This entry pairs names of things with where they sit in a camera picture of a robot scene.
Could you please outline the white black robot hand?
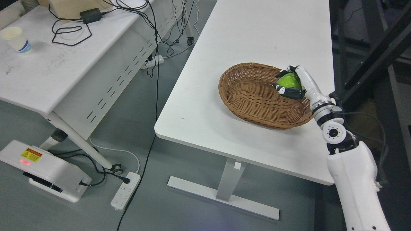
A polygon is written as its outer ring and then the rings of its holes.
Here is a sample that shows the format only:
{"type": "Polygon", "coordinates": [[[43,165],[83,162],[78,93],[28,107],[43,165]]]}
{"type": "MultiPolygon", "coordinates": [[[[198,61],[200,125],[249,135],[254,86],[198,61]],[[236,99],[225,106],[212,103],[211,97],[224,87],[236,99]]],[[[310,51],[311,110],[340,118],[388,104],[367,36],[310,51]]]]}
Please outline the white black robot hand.
{"type": "Polygon", "coordinates": [[[312,111],[323,104],[334,105],[329,96],[325,96],[321,93],[318,85],[304,67],[300,65],[296,67],[288,66],[286,69],[281,70],[276,77],[282,79],[282,77],[288,73],[293,73],[297,76],[302,89],[298,89],[297,87],[287,87],[284,84],[280,84],[278,80],[276,83],[273,83],[273,86],[281,96],[295,100],[307,98],[310,101],[310,108],[312,111]]]}

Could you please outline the white robot base unit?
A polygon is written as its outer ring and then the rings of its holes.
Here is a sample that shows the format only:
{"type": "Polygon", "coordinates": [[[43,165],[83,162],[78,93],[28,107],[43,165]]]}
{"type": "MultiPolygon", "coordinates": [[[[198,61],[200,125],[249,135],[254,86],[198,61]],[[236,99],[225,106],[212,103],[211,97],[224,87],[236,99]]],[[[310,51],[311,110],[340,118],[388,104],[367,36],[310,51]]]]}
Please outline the white robot base unit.
{"type": "Polygon", "coordinates": [[[92,181],[78,166],[17,140],[1,150],[0,159],[21,169],[30,184],[72,203],[81,198],[92,181]]]}

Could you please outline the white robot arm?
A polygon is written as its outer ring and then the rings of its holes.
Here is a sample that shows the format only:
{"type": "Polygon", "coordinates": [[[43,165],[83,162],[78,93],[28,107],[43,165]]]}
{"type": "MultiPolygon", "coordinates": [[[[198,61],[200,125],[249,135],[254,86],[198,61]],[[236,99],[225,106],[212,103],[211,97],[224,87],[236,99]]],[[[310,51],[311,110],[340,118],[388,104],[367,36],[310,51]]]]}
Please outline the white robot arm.
{"type": "Polygon", "coordinates": [[[357,141],[333,102],[311,105],[314,119],[327,143],[327,167],[337,188],[348,231],[389,231],[380,205],[377,167],[371,150],[357,141]]]}

